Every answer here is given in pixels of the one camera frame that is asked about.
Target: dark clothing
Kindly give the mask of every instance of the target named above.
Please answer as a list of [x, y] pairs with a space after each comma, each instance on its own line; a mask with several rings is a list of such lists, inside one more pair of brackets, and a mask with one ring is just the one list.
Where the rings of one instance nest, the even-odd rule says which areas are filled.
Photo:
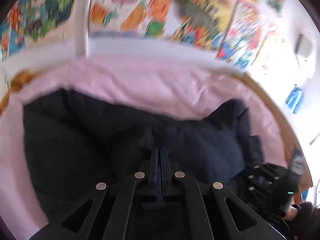
[[312, 203], [304, 202], [293, 205], [298, 209], [296, 218], [288, 222], [290, 230], [299, 240], [320, 239], [320, 212]]
[[151, 147], [167, 147], [170, 160], [204, 183], [236, 185], [230, 182], [245, 162], [263, 161], [238, 100], [201, 121], [177, 121], [59, 90], [24, 107], [24, 130], [31, 179], [49, 219], [97, 183], [138, 171]]

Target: person's arm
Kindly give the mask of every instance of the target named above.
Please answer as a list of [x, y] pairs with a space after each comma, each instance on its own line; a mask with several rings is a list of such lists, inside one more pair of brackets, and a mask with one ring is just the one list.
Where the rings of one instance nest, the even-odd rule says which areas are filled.
[[284, 220], [298, 239], [320, 239], [320, 212], [312, 203], [291, 206]]

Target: triangular cutout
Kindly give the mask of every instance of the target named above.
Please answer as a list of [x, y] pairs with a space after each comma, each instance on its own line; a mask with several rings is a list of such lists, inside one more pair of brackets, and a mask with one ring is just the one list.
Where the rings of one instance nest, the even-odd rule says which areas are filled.
[[88, 199], [79, 209], [77, 209], [71, 216], [69, 216], [63, 223], [62, 226], [70, 229], [72, 232], [79, 232], [82, 224], [87, 217], [89, 210], [92, 206], [93, 200]]
[[243, 232], [257, 224], [257, 222], [234, 203], [231, 198], [226, 198], [225, 201], [239, 232]]

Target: silver screw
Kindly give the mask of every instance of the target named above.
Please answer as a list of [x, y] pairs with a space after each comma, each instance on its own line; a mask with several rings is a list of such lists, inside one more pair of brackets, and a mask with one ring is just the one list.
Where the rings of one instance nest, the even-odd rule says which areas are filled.
[[134, 175], [137, 179], [143, 179], [144, 178], [144, 173], [139, 171]]
[[223, 188], [223, 184], [221, 182], [215, 182], [215, 183], [212, 184], [212, 186], [215, 189], [222, 189]]
[[177, 178], [183, 178], [185, 176], [184, 172], [183, 171], [177, 171], [175, 174], [174, 174]]
[[103, 182], [100, 182], [96, 185], [97, 190], [104, 190], [104, 189], [106, 189], [106, 187], [107, 187], [107, 185]]

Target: pink bedsheet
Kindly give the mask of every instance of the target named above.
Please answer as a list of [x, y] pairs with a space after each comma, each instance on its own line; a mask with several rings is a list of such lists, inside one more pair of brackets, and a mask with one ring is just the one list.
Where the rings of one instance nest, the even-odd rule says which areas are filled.
[[163, 59], [80, 59], [49, 70], [12, 94], [0, 119], [0, 215], [17, 240], [29, 239], [47, 224], [24, 157], [23, 104], [58, 88], [176, 119], [202, 119], [223, 102], [241, 99], [250, 109], [252, 134], [261, 138], [265, 161], [286, 167], [275, 119], [238, 80]]

